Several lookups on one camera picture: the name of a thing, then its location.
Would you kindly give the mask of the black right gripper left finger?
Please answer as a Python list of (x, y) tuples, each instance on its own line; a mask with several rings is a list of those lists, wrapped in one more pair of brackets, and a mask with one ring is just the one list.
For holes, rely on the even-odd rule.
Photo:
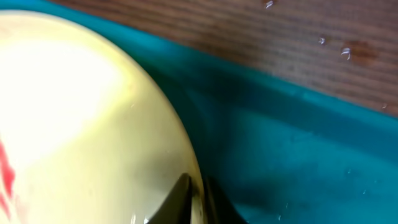
[(192, 178), (182, 174), (147, 224), (191, 224)]

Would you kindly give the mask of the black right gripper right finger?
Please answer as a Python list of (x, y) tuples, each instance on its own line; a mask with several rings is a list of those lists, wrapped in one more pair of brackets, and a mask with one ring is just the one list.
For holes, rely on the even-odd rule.
[(212, 177), (204, 181), (208, 224), (247, 224)]

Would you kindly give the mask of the yellow-green plate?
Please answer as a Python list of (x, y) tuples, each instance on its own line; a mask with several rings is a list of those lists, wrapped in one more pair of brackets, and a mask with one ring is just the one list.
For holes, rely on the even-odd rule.
[(72, 21), (1, 11), (2, 223), (147, 223), (186, 175), (205, 223), (192, 144), (136, 61)]

